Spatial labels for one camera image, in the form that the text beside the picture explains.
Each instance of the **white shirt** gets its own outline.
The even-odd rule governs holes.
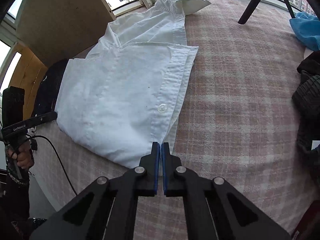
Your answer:
[[[175,140],[178,115],[198,47],[184,19],[207,0],[157,0],[143,13],[108,24],[85,59],[69,60],[57,123],[76,143],[128,168],[153,141]]]

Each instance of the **hand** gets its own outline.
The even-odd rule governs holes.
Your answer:
[[[31,158],[30,153],[30,141],[26,141],[24,144],[22,144],[19,147],[19,154],[17,157],[16,153],[13,153],[12,149],[8,149],[8,155],[9,157],[13,159],[17,159],[17,165],[21,167],[22,169],[29,169],[33,166],[34,161]]]

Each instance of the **red object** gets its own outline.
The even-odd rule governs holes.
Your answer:
[[[315,200],[312,202],[308,210],[303,215],[298,226],[293,231],[292,240],[302,240],[307,239],[313,229],[319,226],[320,223],[320,200]]]

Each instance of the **black cable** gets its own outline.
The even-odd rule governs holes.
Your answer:
[[[69,184],[70,184],[70,187],[72,188],[73,192],[74,192],[75,195],[77,196],[78,194],[77,194],[76,190],[74,189],[73,185],[71,184],[71,181],[70,181],[70,179],[69,179],[69,177],[68,177],[68,175],[67,175],[67,172],[66,172],[66,170],[64,169],[64,166],[63,166],[63,164],[62,164],[62,161],[61,161],[61,159],[60,159],[60,157],[59,157],[59,155],[58,155],[58,153],[57,153],[57,150],[55,149],[55,147],[53,146],[52,142],[51,142],[47,137],[45,137],[45,136],[43,136],[43,135],[30,136],[29,138],[23,140],[23,142],[22,142],[18,147],[16,147],[16,148],[14,149],[14,152],[17,152],[18,149],[19,149],[19,147],[20,147],[22,144],[24,144],[26,141],[31,140],[31,139],[33,139],[33,138],[43,138],[43,139],[46,139],[46,140],[50,143],[52,149],[54,150],[54,152],[56,153],[56,156],[58,157],[58,160],[59,160],[59,162],[60,162],[60,164],[61,164],[61,167],[62,167],[62,169],[63,169],[63,172],[64,172],[65,176],[67,177],[67,180],[68,180],[68,182],[69,182]]]

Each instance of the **gray floor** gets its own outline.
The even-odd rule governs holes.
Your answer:
[[[32,175],[30,175],[29,199],[30,217],[47,219],[55,213],[53,206],[45,197],[35,177]]]

